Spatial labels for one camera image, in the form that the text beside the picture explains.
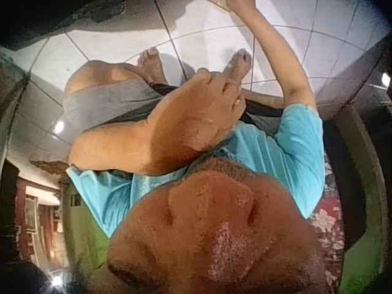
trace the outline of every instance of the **ceiling light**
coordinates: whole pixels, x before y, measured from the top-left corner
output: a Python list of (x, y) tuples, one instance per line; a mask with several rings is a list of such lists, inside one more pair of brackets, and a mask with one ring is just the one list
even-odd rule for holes
[(54, 287), (62, 286), (62, 277), (61, 276), (55, 276), (51, 280), (51, 285), (54, 286)]
[(55, 125), (55, 133), (60, 134), (64, 130), (64, 121), (59, 121)]
[(381, 79), (381, 81), (382, 81), (382, 83), (383, 83), (384, 86), (386, 86), (387, 88), (389, 88), (390, 83), (391, 83), (391, 77), (390, 77), (386, 72), (384, 72), (384, 73), (382, 74), (382, 79)]

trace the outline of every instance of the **red patterned fabric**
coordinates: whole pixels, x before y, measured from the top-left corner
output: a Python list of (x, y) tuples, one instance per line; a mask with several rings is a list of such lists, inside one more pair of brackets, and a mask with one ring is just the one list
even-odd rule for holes
[(308, 221), (315, 228), (323, 250), (330, 293), (337, 293), (344, 258), (344, 227), (339, 192), (326, 155), (324, 193)]

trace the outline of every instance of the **white tile floor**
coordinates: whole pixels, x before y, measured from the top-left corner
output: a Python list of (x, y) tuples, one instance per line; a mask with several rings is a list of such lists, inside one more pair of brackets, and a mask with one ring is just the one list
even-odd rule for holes
[[(328, 114), (358, 89), (382, 52), (379, 42), (390, 32), (386, 19), (367, 0), (256, 3), (292, 46), (318, 104)], [(254, 65), (244, 87), (282, 94), (260, 45), (233, 13), (207, 0), (127, 0), (126, 11), (108, 21), (78, 21), (62, 34), (17, 52), (0, 48), (0, 54), (31, 71), (33, 82), (18, 109), (12, 141), (26, 141), (35, 150), (65, 160), (78, 132), (68, 123), (60, 134), (53, 128), (63, 120), (62, 95), (68, 78), (87, 60), (135, 64), (140, 52), (151, 46), (162, 53), (167, 79), (176, 86), (199, 67), (223, 70), (234, 52), (246, 48), (254, 55)]]

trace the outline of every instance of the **bare foot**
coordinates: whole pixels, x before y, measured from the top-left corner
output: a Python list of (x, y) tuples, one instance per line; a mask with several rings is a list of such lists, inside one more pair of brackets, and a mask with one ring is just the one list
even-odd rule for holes
[(160, 60), (159, 51), (156, 47), (151, 47), (143, 51), (137, 61), (137, 66), (150, 75), (153, 83), (167, 85), (162, 61)]
[(246, 49), (240, 49), (232, 57), (232, 60), (227, 64), (223, 74), (235, 80), (239, 85), (242, 83), (243, 78), (251, 70), (252, 56)]

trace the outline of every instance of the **blue shirt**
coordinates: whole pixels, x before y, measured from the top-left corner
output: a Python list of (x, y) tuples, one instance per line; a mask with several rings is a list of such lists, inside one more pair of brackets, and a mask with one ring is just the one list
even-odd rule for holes
[[(238, 122), (229, 139), (210, 154), (275, 177), (290, 191), (303, 217), (308, 218), (324, 188), (322, 135), (322, 120), (316, 112), (307, 105), (294, 104), (284, 110), (274, 138), (253, 125)], [(75, 167), (67, 172), (97, 223), (110, 237), (139, 199), (161, 184), (180, 179), (186, 169), (158, 177), (134, 175), (132, 180), (107, 171), (81, 171)]]

